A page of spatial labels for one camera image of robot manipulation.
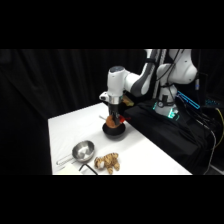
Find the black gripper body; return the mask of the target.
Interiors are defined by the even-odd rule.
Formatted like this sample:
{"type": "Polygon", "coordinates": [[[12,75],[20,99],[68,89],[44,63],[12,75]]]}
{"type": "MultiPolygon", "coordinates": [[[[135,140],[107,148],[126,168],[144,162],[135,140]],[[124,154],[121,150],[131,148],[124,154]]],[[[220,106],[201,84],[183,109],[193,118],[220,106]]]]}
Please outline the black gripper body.
{"type": "Polygon", "coordinates": [[[121,105],[120,104],[108,104],[109,114],[120,114],[121,105]]]}

